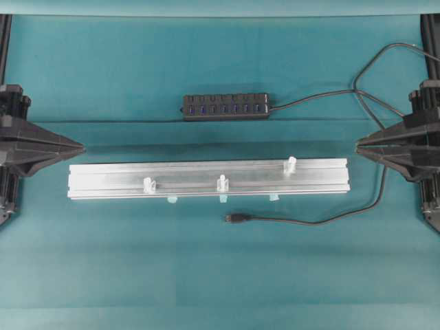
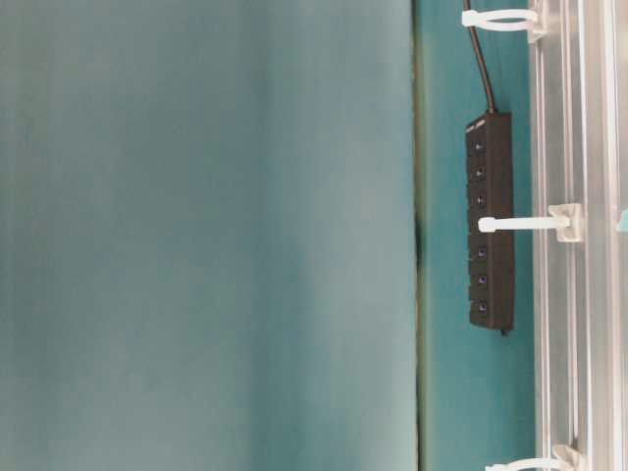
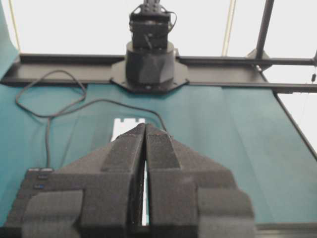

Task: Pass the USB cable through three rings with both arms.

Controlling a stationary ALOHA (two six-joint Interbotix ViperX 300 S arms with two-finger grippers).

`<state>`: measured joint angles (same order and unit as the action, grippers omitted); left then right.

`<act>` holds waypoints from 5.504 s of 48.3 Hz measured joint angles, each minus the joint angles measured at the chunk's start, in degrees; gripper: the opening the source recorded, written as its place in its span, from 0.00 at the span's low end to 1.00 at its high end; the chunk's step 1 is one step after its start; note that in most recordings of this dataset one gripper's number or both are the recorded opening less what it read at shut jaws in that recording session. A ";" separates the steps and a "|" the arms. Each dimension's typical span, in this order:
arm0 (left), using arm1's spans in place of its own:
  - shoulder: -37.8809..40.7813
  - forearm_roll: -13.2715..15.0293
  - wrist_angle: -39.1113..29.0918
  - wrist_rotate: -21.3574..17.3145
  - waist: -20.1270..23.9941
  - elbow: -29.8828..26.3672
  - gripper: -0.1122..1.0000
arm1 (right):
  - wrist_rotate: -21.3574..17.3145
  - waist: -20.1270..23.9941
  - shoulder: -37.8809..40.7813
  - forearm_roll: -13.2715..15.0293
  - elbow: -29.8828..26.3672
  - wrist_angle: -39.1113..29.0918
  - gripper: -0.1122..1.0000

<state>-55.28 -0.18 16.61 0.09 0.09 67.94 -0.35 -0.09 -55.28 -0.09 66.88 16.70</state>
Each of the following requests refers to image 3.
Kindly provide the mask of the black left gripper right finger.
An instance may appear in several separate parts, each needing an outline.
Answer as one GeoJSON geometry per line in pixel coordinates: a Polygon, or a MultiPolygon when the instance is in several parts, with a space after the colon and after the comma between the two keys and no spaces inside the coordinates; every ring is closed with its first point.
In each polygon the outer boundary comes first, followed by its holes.
{"type": "Polygon", "coordinates": [[[230,169],[146,126],[149,210],[154,238],[253,238],[251,200],[230,169]]]}

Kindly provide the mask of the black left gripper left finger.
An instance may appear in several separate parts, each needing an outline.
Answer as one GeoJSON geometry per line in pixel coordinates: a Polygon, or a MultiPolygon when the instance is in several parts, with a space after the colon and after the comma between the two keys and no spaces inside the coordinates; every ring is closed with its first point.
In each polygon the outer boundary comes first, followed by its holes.
{"type": "Polygon", "coordinates": [[[129,227],[142,219],[145,131],[141,123],[54,170],[35,195],[23,195],[20,184],[1,237],[127,237],[129,227]]]}

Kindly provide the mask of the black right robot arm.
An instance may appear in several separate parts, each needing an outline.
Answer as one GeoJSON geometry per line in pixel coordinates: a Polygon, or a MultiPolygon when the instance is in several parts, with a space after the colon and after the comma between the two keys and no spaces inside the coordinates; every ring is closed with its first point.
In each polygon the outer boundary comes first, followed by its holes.
{"type": "Polygon", "coordinates": [[[145,0],[137,9],[129,15],[125,58],[111,66],[110,81],[137,94],[165,94],[188,84],[188,67],[176,60],[168,40],[173,12],[158,0],[145,0]]]}

